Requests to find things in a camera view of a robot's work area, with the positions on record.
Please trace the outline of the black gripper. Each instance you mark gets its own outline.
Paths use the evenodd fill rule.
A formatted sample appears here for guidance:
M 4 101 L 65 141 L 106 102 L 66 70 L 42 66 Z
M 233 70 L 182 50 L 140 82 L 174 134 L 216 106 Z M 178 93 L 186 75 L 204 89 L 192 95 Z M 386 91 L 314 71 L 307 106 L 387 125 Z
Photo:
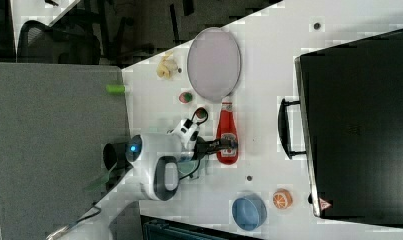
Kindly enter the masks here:
M 203 139 L 198 139 L 195 144 L 193 158 L 195 160 L 201 160 L 203 157 L 214 154 L 217 151 L 236 152 L 238 150 L 238 147 L 220 147 L 218 150 L 219 144 L 220 146 L 238 146 L 238 142 L 233 139 L 220 138 L 218 140 L 205 141 Z

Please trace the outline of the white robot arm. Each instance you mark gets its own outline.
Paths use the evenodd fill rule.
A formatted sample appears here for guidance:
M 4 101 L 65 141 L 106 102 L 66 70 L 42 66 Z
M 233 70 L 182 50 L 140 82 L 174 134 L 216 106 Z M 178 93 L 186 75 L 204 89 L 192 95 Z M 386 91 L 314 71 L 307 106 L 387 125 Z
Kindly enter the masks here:
M 132 168 L 80 219 L 52 232 L 46 240 L 113 240 L 110 224 L 128 205 L 140 200 L 167 201 L 176 194 L 180 162 L 238 148 L 232 136 L 206 141 L 199 130 L 198 122 L 183 119 L 166 133 L 132 137 L 125 151 Z

